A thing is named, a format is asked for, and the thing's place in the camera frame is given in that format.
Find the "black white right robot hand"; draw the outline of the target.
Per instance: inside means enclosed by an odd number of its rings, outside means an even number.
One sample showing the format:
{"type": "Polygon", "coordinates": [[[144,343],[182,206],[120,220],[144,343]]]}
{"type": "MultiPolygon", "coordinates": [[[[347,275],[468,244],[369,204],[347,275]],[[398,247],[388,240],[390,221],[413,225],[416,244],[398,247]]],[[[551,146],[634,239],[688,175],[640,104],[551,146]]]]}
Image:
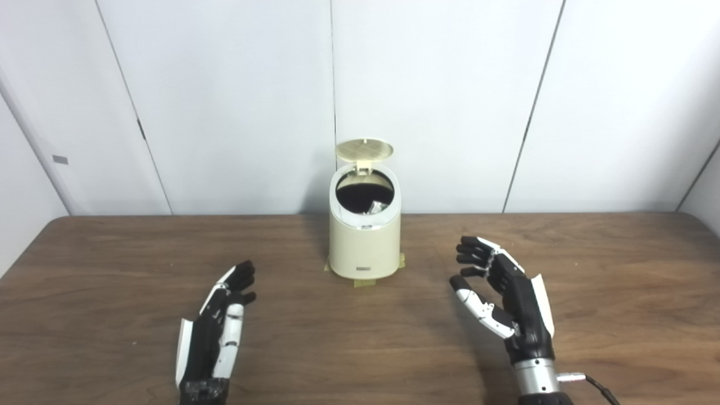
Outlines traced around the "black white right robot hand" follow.
{"type": "Polygon", "coordinates": [[[453,291],[481,325],[502,339],[511,364],[555,361],[555,323],[542,275],[530,278],[506,249],[476,236],[461,237],[457,262],[466,267],[450,277],[453,291]],[[502,304],[476,292],[469,277],[486,280],[502,304]]]}

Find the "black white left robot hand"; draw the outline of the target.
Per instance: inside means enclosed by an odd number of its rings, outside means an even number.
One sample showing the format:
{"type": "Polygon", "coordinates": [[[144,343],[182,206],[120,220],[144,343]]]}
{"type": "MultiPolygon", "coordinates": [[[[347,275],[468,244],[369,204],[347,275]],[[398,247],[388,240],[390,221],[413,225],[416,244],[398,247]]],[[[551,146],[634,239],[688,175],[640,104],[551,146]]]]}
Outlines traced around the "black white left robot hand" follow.
{"type": "Polygon", "coordinates": [[[229,269],[209,290],[198,316],[181,320],[175,382],[229,380],[244,328],[245,308],[257,295],[245,292],[255,281],[255,267],[245,260],[229,269]]]}

